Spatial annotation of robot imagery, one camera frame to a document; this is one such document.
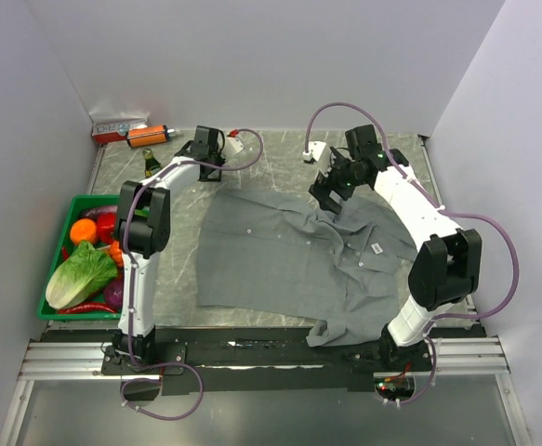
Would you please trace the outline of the grey button-up shirt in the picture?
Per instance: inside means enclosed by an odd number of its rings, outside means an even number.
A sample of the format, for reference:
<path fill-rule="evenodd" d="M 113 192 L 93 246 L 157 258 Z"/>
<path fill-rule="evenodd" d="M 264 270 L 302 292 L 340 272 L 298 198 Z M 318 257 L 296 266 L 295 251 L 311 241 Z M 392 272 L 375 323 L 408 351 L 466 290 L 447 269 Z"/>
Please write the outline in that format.
<path fill-rule="evenodd" d="M 334 215 L 276 191 L 220 191 L 200 230 L 197 303 L 313 319 L 311 347 L 362 344 L 398 313 L 396 274 L 415 257 L 396 214 L 364 198 Z"/>

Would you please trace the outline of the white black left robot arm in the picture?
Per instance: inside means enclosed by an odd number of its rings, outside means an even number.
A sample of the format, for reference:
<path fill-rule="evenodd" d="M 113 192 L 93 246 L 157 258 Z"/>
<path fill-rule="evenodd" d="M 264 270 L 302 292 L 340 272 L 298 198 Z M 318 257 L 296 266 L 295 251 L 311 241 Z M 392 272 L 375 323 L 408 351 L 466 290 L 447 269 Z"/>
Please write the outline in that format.
<path fill-rule="evenodd" d="M 171 236 L 171 201 L 192 184 L 208 181 L 225 164 L 224 145 L 221 130 L 199 125 L 168 165 L 120 189 L 114 238 L 123 254 L 124 295 L 112 345 L 135 373 L 147 373 L 157 361 L 154 285 Z"/>

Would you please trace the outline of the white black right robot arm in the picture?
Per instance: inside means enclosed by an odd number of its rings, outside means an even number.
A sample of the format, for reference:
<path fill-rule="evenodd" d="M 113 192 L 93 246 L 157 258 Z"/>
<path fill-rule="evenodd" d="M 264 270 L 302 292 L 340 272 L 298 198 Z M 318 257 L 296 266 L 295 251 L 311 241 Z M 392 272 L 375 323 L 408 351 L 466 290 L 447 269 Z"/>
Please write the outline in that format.
<path fill-rule="evenodd" d="M 378 356 L 388 369 L 402 369 L 424 347 L 434 317 L 444 314 L 478 287 L 483 241 L 430 202 L 407 158 L 387 150 L 372 125 L 352 128 L 344 151 L 307 140 L 302 158 L 316 164 L 309 188 L 321 209 L 340 214 L 360 186 L 368 186 L 394 211 L 411 236 L 417 255 L 408 274 L 409 297 L 383 329 Z"/>

